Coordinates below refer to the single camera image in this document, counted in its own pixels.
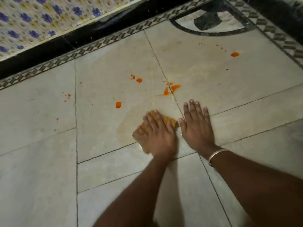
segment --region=silver bangle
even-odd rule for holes
[[[212,164],[210,163],[210,160],[216,155],[216,154],[218,154],[218,153],[220,153],[220,152],[222,152],[222,151],[225,151],[226,149],[221,149],[221,150],[217,150],[216,152],[214,152],[210,157],[209,157],[209,159],[208,159],[208,164],[211,166],[211,167],[213,167],[212,166]]]

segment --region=orange stain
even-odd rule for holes
[[[176,91],[177,89],[179,89],[181,87],[181,85],[176,84],[172,86],[172,92],[174,93],[174,91]]]
[[[169,88],[168,87],[165,88],[164,95],[169,95]]]
[[[233,52],[232,54],[230,54],[232,57],[237,57],[237,56],[239,56],[240,54],[239,53],[237,53],[237,52]]]
[[[121,105],[122,105],[122,103],[121,103],[121,102],[116,102],[116,108],[120,108],[120,107],[121,107]]]

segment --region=left hand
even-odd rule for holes
[[[156,120],[147,112],[143,116],[143,122],[146,125],[148,134],[139,126],[134,132],[133,137],[141,146],[146,147],[154,159],[173,160],[177,153],[177,137],[170,121],[167,128],[164,124],[161,114],[155,110]]]

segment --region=forearm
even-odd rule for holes
[[[153,159],[99,217],[97,226],[148,226],[168,161]]]
[[[259,226],[302,226],[303,181],[230,151],[211,163]]]

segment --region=marble floor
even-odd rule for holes
[[[218,145],[303,178],[302,68],[254,26],[228,34],[241,30],[234,19],[222,25],[227,34],[220,23],[213,36],[182,30],[210,33],[190,23],[204,13],[0,91],[1,227],[92,226],[152,159],[131,136],[142,115],[178,119],[189,99],[209,108]],[[177,135],[154,215],[160,227],[243,226],[226,183]]]

